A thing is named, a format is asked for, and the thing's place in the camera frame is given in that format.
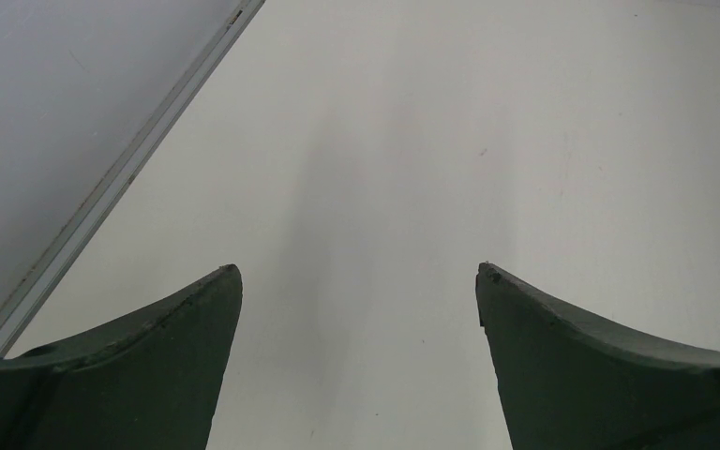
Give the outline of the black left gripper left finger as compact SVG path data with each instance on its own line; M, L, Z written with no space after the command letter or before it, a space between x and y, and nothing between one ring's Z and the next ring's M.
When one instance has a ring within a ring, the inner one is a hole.
M235 265L0 358L0 449L204 449L242 306Z

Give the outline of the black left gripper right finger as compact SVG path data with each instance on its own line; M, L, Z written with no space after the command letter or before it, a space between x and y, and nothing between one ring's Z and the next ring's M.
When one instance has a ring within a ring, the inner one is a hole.
M649 335L483 262L479 321L516 449L720 449L720 352Z

